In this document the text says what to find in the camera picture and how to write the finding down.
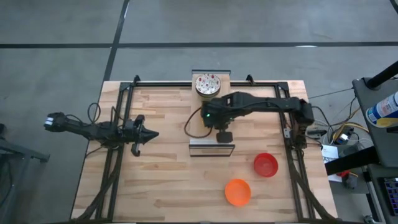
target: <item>plastic bowl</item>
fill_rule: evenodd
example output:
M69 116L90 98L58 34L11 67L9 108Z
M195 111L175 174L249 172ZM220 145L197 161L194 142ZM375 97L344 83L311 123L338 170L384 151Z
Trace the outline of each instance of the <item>plastic bowl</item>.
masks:
M233 179L225 186L225 196L232 205L244 206L251 198L250 186L244 180Z
M278 162L269 153L261 153L254 159L254 170L263 177L272 177L278 171Z

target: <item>gray floor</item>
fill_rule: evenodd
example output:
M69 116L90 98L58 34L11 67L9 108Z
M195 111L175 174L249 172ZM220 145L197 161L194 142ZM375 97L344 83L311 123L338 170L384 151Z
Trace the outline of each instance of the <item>gray floor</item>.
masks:
M111 43L123 0L0 2L0 44ZM388 0L132 1L121 42L398 41ZM0 122L8 140L51 153L33 162L19 192L15 223L68 219L87 141L42 126L48 113L86 119L98 100L109 49L0 49ZM398 57L398 47L119 49L111 80L189 80L192 69L228 69L233 80L305 80L309 96L351 87ZM346 91L311 103L339 121ZM355 121L362 123L361 116ZM334 194L340 218L360 221L366 199Z

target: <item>wooden table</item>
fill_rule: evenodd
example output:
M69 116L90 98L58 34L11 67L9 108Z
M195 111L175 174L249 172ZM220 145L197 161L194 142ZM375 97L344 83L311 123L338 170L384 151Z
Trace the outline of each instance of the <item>wooden table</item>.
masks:
M291 96L307 99L303 81L288 83ZM109 120L119 84L104 83L99 121ZM275 94L266 87L231 87L231 91L269 97ZM236 145L231 157L190 157L189 137L184 135L183 126L191 113L191 88L135 87L133 94L131 117L144 114L145 127L160 134L140 147L140 157L134 157L131 145L126 145L114 222L296 221L277 113L252 113L236 119L231 125ZM88 152L98 146L91 142ZM311 144L304 150L310 188L336 217L320 148ZM271 153L278 160L279 170L271 178L260 177L253 170L253 159L262 152ZM85 160L72 218L79 216L98 193L105 157L106 149L101 149ZM231 179L244 179L250 185L252 197L245 207L234 207L226 201L224 187ZM303 193L300 198L306 211ZM105 203L103 216L107 209Z

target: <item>round container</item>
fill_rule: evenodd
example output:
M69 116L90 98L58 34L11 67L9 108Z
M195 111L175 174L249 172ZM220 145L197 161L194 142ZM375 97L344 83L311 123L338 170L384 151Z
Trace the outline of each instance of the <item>round container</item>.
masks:
M263 177L272 177L278 171L278 161L269 153L261 153L254 159L254 170Z
M233 179L225 186L225 197L232 205L244 206L251 198L250 186L244 180Z
M211 98L220 92L221 80L214 74L202 74L197 78L195 88L200 96Z
M379 128L398 123L398 92L367 109L366 119Z

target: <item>spray can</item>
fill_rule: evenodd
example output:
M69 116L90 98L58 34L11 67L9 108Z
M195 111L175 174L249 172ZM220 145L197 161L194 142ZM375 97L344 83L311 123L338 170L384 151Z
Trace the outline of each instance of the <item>spray can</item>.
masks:
M366 119L379 128L398 123L398 92L367 109Z

